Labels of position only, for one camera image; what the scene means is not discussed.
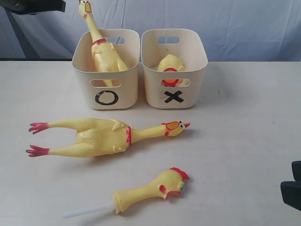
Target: white tabletop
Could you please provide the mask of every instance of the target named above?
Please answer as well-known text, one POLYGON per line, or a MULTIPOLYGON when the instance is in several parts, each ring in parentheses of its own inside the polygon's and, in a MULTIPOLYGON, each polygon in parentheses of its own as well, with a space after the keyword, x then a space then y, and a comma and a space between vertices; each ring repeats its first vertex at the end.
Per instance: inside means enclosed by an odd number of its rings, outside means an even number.
POLYGON ((212 63, 200 99, 186 110, 157 110, 143 87, 127 110, 96 111, 84 102, 71 62, 0 62, 2 226, 283 226, 301 212, 282 201, 280 183, 301 160, 301 63, 212 63), (75 131, 30 123, 78 117, 118 119, 135 129, 191 122, 181 135, 140 141, 97 158, 29 158, 29 145, 75 144, 75 131), (117 190, 179 167, 191 177, 181 197, 137 203, 115 215, 62 219, 67 210, 105 203, 117 190))

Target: rubber chicken head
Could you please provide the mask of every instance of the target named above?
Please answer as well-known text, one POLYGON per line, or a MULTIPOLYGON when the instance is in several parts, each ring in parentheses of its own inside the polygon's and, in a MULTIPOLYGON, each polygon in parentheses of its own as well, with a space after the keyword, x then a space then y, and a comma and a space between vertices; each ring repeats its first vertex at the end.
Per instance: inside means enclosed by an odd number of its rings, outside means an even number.
POLYGON ((86 0, 79 0, 79 14, 86 19, 88 15, 92 14, 90 2, 86 0))
POLYGON ((166 200, 170 194, 176 196, 181 195, 181 190, 184 185, 183 180, 189 180, 189 176, 179 168, 172 167, 160 173, 155 181, 162 193, 162 198, 166 200))
POLYGON ((169 123, 162 123, 165 125, 166 132, 164 133, 165 136, 168 137, 175 137, 182 133, 184 129, 190 126, 190 123, 183 123, 183 121, 171 121, 169 123))

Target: yellow rubber chicken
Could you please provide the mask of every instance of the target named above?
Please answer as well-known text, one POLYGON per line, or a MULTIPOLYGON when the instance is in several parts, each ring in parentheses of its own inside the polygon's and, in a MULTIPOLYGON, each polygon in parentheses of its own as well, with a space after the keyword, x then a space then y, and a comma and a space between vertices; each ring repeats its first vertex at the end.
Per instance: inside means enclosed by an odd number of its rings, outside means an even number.
MULTIPOLYGON (((160 72, 179 72, 179 71, 185 71, 185 67, 183 65, 182 60, 180 60, 178 57, 172 54, 168 54, 166 57, 164 57, 158 66, 157 71, 160 72)), ((184 79, 164 79, 163 81, 164 86, 170 86, 175 87, 179 85, 185 85, 184 79)))
MULTIPOLYGON (((79 13, 87 23, 92 38, 92 60, 98 72, 126 71, 127 66, 121 60, 113 43, 107 41, 99 32, 92 14, 91 4, 86 0, 79 0, 79 13)), ((112 80, 104 80, 108 87, 112 87, 112 80)))
POLYGON ((190 123, 182 121, 162 123, 149 129, 136 130, 118 120, 79 118, 54 122, 32 123, 29 131, 36 134, 48 128, 61 127, 77 130, 77 144, 65 148, 42 148, 31 145, 26 150, 30 157, 60 155, 69 157, 93 157, 126 151, 132 143, 152 137, 175 137, 190 123))
POLYGON ((63 218, 76 217, 104 209, 114 209, 115 213, 118 214, 126 211, 131 205, 141 200, 153 197, 161 197, 166 200, 170 194, 179 196, 184 185, 183 180, 189 180, 189 176, 179 168, 172 167, 161 172, 153 181, 144 186, 114 193, 111 203, 84 210, 66 212, 63 214, 63 218))

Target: o symbol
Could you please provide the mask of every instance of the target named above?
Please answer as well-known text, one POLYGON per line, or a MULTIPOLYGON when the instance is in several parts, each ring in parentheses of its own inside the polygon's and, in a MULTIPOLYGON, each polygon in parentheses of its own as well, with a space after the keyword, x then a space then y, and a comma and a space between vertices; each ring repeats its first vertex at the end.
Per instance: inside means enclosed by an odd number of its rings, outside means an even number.
POLYGON ((103 91, 100 91, 99 93, 96 94, 95 96, 95 101, 100 104, 100 105, 114 105, 117 103, 117 101, 119 100, 119 97, 118 95, 114 92, 114 91, 111 91, 111 90, 103 90, 103 91), (103 93, 112 93, 114 95, 114 100, 112 102, 109 102, 109 103, 104 103, 104 102, 101 102, 99 100, 100 96, 103 94, 103 93))

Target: white plastic bin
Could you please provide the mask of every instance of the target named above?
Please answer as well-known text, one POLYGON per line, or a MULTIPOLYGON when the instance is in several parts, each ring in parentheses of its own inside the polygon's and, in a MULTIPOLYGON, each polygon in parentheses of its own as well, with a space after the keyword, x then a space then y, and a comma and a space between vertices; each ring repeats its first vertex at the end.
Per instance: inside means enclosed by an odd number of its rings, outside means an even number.
POLYGON ((138 67, 140 58, 140 37, 129 29, 100 29, 103 37, 123 39, 124 43, 114 44, 128 70, 122 72, 96 72, 91 56, 92 39, 90 32, 81 37, 72 59, 81 91, 86 103, 96 110, 126 109, 133 106, 138 98, 138 67), (112 80, 113 87, 106 87, 102 80, 112 80))
POLYGON ((158 109, 189 108, 198 100, 208 59, 199 35, 188 29, 153 29, 141 40, 141 59, 148 104, 158 109), (177 43, 167 40, 178 39, 177 43), (160 61, 172 54, 180 58, 185 71, 159 72, 160 61), (165 87, 163 79, 187 79, 188 85, 165 87))

